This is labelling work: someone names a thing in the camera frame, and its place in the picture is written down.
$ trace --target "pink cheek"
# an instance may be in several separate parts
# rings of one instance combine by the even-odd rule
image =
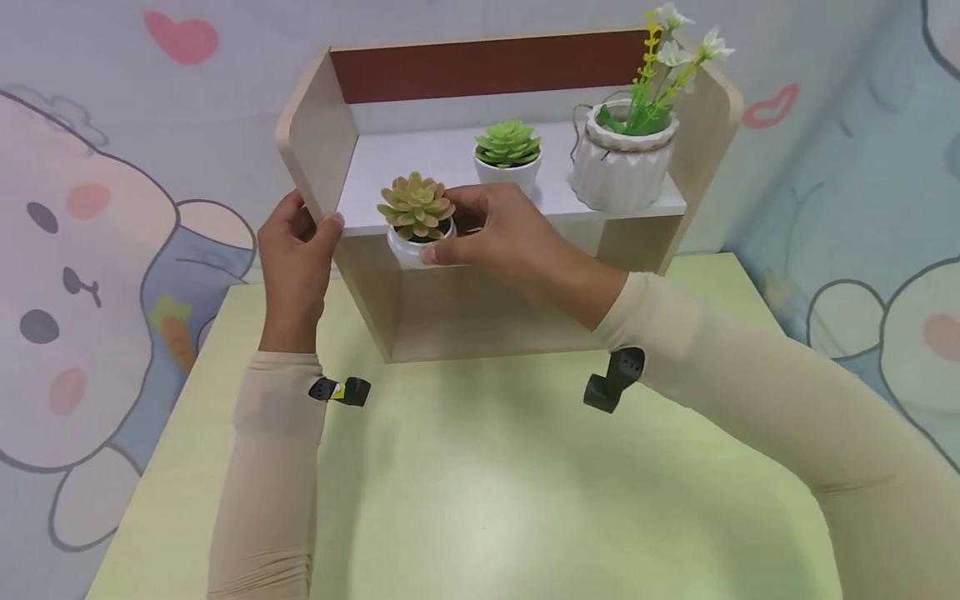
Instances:
[[[92,219],[110,204],[110,190],[100,183],[74,185],[66,194],[67,212],[75,219]]]
[[[960,363],[960,321],[950,315],[930,315],[924,322],[924,341],[937,356]]]
[[[50,412],[59,417],[72,413],[84,398],[86,389],[86,371],[67,369],[60,372],[50,384],[47,406]]]

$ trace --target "wall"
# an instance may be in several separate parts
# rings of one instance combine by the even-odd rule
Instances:
[[[751,105],[685,250],[720,247],[889,3],[681,2],[692,35],[719,23],[738,48]],[[326,44],[626,27],[654,6],[5,0],[0,595],[83,595],[227,287],[259,277],[252,230],[290,187],[276,117]]]
[[[960,464],[960,5],[877,30],[733,244],[784,329]]]

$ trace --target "hand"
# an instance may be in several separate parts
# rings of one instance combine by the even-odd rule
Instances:
[[[547,300],[593,330],[627,274],[566,241],[513,183],[446,190],[458,237],[423,251],[427,264],[476,265],[527,296]]]
[[[344,230],[340,213],[317,225],[294,190],[276,205],[256,234],[267,288],[267,319],[260,349],[317,352],[317,321],[324,313],[333,249]]]

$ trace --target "white flower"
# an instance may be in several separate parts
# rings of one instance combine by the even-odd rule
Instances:
[[[693,20],[688,19],[679,12],[677,12],[677,7],[673,6],[672,2],[667,2],[660,8],[655,10],[655,13],[663,18],[666,22],[667,29],[677,29],[683,25],[692,25]]]
[[[727,41],[722,37],[718,37],[719,35],[720,28],[714,27],[708,31],[704,37],[704,42],[700,44],[700,51],[704,53],[705,59],[725,60],[729,55],[733,54],[733,48],[728,48]]]
[[[669,67],[693,62],[695,58],[696,57],[681,48],[680,45],[672,39],[664,42],[663,47],[657,52],[657,62],[662,62]]]
[[[675,81],[677,81],[677,78],[680,77],[680,75],[681,75],[681,73],[679,73],[679,72],[677,72],[677,71],[674,71],[673,73],[670,73],[670,75],[668,76],[668,79],[669,79],[671,82],[675,82]],[[686,92],[686,93],[688,93],[688,94],[692,94],[692,93],[693,93],[693,78],[694,78],[696,75],[697,75],[697,72],[694,71],[694,72],[692,72],[692,73],[690,73],[689,75],[686,76],[686,80],[684,81],[684,86],[681,88],[682,91],[684,91],[684,92]]]

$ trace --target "black clip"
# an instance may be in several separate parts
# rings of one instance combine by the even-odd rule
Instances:
[[[620,395],[643,374],[646,354],[640,348],[624,348],[610,355],[607,376],[592,374],[584,391],[584,404],[612,413]]]
[[[360,377],[348,377],[347,383],[340,384],[333,379],[321,377],[310,386],[307,393],[317,400],[336,400],[347,406],[363,406],[370,394],[370,382]]]

